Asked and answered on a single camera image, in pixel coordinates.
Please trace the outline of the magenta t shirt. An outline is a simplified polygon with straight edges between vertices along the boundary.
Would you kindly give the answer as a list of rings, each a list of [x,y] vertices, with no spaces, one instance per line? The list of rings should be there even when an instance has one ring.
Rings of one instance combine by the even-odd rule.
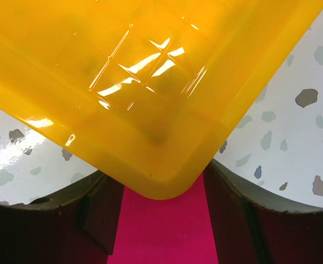
[[[156,201],[125,188],[109,263],[217,263],[203,177]]]

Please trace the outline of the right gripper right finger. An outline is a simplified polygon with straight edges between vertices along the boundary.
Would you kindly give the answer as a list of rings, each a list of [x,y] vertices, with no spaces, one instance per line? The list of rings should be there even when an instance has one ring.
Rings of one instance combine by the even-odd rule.
[[[218,263],[323,263],[323,208],[269,192],[216,160],[203,181]]]

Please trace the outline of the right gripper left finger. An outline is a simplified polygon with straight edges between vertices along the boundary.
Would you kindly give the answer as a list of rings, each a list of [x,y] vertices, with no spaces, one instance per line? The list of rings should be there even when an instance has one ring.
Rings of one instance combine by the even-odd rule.
[[[107,263],[123,192],[94,172],[27,205],[0,205],[0,263]]]

